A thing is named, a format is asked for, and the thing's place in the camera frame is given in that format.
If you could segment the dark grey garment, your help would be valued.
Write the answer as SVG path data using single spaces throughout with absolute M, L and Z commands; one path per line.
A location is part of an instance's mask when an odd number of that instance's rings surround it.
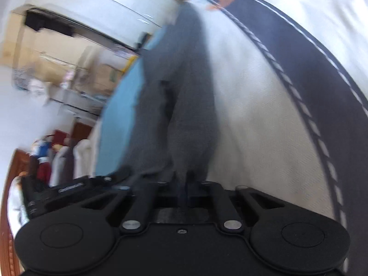
M 218 121 L 205 33 L 195 7 L 182 4 L 175 22 L 142 57 L 145 83 L 120 166 L 130 166 L 132 176 L 123 183 L 131 186 L 142 176 L 176 177 L 180 187 L 204 181 Z

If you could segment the light blue sheet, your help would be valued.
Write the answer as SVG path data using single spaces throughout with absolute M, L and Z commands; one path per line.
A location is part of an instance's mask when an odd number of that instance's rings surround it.
M 135 107 L 144 83 L 143 57 L 139 57 L 103 110 L 94 175 L 110 174 L 122 165 L 133 134 Z

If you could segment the white metal shelf rack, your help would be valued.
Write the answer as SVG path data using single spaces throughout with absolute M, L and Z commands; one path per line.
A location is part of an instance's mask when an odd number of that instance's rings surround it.
M 60 103 L 63 110 L 99 116 L 120 83 L 123 72 L 121 66 L 107 63 L 78 67 L 68 88 L 51 87 L 51 100 Z

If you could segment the brown cardboard boxes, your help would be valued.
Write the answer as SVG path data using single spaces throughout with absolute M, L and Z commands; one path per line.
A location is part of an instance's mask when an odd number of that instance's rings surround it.
M 123 79 L 137 57 L 135 51 L 66 17 L 23 6 L 9 13 L 1 63 L 12 68 L 16 89 L 40 95 L 53 86 L 68 88 L 76 69 L 93 63 L 121 66 Z

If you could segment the white patterned bed cover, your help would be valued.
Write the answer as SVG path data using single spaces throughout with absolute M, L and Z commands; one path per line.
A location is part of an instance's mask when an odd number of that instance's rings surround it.
M 340 222 L 367 274 L 367 0 L 188 0 L 220 137 L 208 179 Z

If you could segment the white wardrobe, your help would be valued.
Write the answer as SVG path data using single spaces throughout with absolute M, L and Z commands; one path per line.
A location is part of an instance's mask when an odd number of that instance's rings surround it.
M 182 0 L 29 0 L 29 4 L 68 17 L 129 47 L 154 33 Z

